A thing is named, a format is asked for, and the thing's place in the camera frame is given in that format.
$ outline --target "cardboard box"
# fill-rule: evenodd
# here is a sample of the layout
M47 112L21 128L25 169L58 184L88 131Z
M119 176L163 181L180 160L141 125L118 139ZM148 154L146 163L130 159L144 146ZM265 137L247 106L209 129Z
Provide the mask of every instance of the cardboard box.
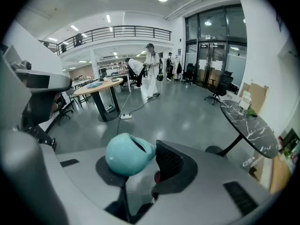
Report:
M251 108L256 112L256 114L258 114L266 99L268 88L269 87L267 86L261 87L256 83L251 83L251 85L244 83L240 93L240 97L243 96L244 91L250 92L252 100Z

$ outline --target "blue object on table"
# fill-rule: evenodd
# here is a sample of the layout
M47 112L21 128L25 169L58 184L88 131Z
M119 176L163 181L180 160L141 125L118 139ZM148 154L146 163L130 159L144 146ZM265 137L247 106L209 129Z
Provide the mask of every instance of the blue object on table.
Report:
M105 152L105 160L115 173L133 176L143 170L155 157L156 146L122 133L110 140Z
M95 88L95 87L100 86L100 85L102 85L101 82L92 82L89 85L87 85L86 87L87 88Z

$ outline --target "black cap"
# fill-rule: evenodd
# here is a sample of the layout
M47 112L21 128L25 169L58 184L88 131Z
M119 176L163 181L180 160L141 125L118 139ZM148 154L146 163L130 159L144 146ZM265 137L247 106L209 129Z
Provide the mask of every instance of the black cap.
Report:
M153 47L154 48L154 45L152 43L148 43L146 48L148 48L148 47Z

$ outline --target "railing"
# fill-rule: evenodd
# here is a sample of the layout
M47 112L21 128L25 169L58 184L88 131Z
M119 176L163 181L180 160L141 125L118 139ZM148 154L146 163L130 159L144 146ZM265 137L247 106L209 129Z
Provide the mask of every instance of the railing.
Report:
M55 53L56 55L58 55L57 50L58 50L58 44L56 43L52 43L49 41L43 41L43 40L39 40L45 47L49 48L53 53Z
M90 30L87 32L83 32L82 41L78 43L76 40L76 36L70 37L63 42L56 44L58 54L63 53L61 50L61 45L66 45L66 51L77 47L79 45L83 45L85 43L90 43L102 39L107 38L121 38L121 37L145 37L145 38L157 38L161 40L171 40L171 31L153 28L153 27L145 27L145 26L112 26L105 28L98 28L94 30Z

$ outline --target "power strip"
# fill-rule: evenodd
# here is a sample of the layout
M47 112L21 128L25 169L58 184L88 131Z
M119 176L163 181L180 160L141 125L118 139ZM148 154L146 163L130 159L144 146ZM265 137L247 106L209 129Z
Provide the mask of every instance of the power strip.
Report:
M125 115L125 114L123 114L123 115L121 116L121 119L131 119L131 118L132 118L131 115Z

